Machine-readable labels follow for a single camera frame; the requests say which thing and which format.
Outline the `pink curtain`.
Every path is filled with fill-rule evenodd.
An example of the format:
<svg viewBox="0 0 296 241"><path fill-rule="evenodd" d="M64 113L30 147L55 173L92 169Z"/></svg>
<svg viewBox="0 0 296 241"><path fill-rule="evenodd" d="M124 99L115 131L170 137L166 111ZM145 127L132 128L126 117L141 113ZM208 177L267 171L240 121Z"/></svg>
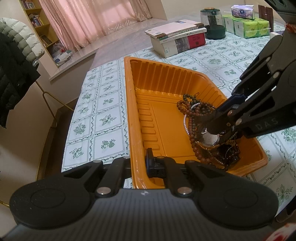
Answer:
<svg viewBox="0 0 296 241"><path fill-rule="evenodd" d="M39 1L62 44L78 51L97 39L152 18L146 1Z"/></svg>

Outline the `pink cover book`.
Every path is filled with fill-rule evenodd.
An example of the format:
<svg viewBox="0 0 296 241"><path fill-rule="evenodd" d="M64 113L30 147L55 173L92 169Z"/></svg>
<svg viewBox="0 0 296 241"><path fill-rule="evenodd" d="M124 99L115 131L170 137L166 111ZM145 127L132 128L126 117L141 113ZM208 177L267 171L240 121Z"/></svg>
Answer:
<svg viewBox="0 0 296 241"><path fill-rule="evenodd" d="M161 44L205 32L207 32L207 29L203 23L191 20L179 20L145 30L148 36L158 40Z"/></svg>

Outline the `long white box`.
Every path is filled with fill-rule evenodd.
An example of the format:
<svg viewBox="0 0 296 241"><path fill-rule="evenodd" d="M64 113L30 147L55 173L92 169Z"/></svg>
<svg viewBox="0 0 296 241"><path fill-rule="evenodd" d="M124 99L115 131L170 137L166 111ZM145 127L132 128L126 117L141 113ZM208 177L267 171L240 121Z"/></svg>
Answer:
<svg viewBox="0 0 296 241"><path fill-rule="evenodd" d="M270 41L272 43L280 44L282 41L282 37L283 37L283 31L270 33Z"/></svg>

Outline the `plastic bag on sill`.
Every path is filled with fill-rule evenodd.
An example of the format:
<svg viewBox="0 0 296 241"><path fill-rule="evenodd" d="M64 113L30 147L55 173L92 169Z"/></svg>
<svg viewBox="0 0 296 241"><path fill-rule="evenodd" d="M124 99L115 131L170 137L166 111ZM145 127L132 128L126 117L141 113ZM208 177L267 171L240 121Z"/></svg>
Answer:
<svg viewBox="0 0 296 241"><path fill-rule="evenodd" d="M73 52L66 49L62 43L57 42L52 46L51 56L57 66L61 66L70 60L72 54Z"/></svg>

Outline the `purple tissue pack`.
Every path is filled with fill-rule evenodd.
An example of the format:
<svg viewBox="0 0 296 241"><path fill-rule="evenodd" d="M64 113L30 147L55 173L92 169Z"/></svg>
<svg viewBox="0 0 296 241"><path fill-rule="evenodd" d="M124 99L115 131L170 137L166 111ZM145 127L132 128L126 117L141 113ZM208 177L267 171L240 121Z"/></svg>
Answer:
<svg viewBox="0 0 296 241"><path fill-rule="evenodd" d="M231 13L236 18L243 18L248 20L255 19L255 13L253 9L254 5L233 5L231 7Z"/></svg>

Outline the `wooden bookshelf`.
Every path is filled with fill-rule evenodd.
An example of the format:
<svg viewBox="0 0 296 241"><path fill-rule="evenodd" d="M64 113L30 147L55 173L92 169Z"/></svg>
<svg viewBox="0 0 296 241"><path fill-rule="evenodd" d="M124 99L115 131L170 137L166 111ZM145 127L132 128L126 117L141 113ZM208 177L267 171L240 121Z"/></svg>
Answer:
<svg viewBox="0 0 296 241"><path fill-rule="evenodd" d="M43 10L40 1L38 0L21 0L20 1L23 11L30 21L30 25L33 27L39 40L44 45L46 52L51 57L51 60L58 68L59 66L53 60L53 47L60 40L54 31L53 27L48 20L45 11Z"/></svg>

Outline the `thick white red book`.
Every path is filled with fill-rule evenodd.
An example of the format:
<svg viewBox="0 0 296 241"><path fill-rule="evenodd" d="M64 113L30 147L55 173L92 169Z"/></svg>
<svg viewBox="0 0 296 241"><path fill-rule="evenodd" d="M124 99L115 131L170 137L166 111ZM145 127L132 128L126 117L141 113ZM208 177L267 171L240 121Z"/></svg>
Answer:
<svg viewBox="0 0 296 241"><path fill-rule="evenodd" d="M205 34L199 33L182 37L179 39L171 40L165 43L160 43L159 40L151 38L152 47L155 52L164 58L168 58L178 53L185 52L190 49L194 49L205 45Z"/></svg>

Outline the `silver face wrist watch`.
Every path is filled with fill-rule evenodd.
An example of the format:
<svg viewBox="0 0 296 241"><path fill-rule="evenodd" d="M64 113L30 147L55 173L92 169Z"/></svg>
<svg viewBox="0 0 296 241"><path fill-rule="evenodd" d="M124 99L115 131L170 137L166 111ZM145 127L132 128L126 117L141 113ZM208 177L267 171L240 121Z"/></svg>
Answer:
<svg viewBox="0 0 296 241"><path fill-rule="evenodd" d="M224 144L231 137L232 131L221 132L219 134L212 134L203 128L200 133L198 143L204 148L214 148Z"/></svg>

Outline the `black puffer jacket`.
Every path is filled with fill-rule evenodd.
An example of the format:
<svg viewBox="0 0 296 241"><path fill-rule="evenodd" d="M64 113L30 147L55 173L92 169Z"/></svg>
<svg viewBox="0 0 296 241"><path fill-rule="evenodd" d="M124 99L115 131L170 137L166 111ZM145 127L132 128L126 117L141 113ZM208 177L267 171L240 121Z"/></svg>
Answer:
<svg viewBox="0 0 296 241"><path fill-rule="evenodd" d="M8 114L22 100L40 77L13 39L1 33L1 126L6 127Z"/></svg>

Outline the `orange plastic tray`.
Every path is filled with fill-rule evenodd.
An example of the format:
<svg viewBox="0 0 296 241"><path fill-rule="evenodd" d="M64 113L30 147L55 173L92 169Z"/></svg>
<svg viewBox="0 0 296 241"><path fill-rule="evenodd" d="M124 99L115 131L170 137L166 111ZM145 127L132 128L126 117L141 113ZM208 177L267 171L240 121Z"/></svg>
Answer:
<svg viewBox="0 0 296 241"><path fill-rule="evenodd" d="M176 163L187 160L222 165L209 154L196 155L185 126L188 119L177 103L184 94L218 107L226 96L203 73L136 57L125 57L125 85L132 182L139 189L160 189L162 178L147 175L145 156L167 156Z"/></svg>

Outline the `green glass humidifier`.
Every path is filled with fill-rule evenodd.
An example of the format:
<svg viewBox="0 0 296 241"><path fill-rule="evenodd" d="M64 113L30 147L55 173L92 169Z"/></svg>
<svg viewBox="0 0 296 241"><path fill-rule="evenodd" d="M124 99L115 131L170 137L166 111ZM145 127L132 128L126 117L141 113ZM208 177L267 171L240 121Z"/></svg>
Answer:
<svg viewBox="0 0 296 241"><path fill-rule="evenodd" d="M226 36L224 27L224 20L220 9L217 8L204 8L200 11L201 22L207 29L205 33L206 39L221 40Z"/></svg>

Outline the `green floral tablecloth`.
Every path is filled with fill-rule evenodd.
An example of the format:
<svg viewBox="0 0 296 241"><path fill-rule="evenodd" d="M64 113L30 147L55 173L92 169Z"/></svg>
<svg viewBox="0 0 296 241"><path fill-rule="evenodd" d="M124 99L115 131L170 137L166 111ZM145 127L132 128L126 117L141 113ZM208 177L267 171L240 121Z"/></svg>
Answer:
<svg viewBox="0 0 296 241"><path fill-rule="evenodd" d="M145 156L193 159L295 197L295 34L222 40L173 57L152 48L89 70L62 170L130 156L131 184L160 188Z"/></svg>

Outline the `green tissue pack bundle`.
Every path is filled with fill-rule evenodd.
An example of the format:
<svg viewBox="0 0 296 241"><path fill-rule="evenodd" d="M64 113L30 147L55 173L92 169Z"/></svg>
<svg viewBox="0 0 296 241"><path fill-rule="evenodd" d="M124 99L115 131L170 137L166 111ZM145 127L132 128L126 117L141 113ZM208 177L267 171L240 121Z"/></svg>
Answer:
<svg viewBox="0 0 296 241"><path fill-rule="evenodd" d="M244 39L268 36L270 33L269 21L264 19L248 20L224 15L223 20L227 32Z"/></svg>

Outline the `black wrist watch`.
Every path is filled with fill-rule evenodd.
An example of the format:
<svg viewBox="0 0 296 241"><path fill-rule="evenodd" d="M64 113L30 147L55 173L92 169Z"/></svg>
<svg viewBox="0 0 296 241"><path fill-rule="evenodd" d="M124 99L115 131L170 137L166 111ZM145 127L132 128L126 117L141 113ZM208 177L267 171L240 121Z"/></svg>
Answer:
<svg viewBox="0 0 296 241"><path fill-rule="evenodd" d="M240 160L240 149L236 140L228 140L218 147L218 160L223 166L229 167Z"/></svg>

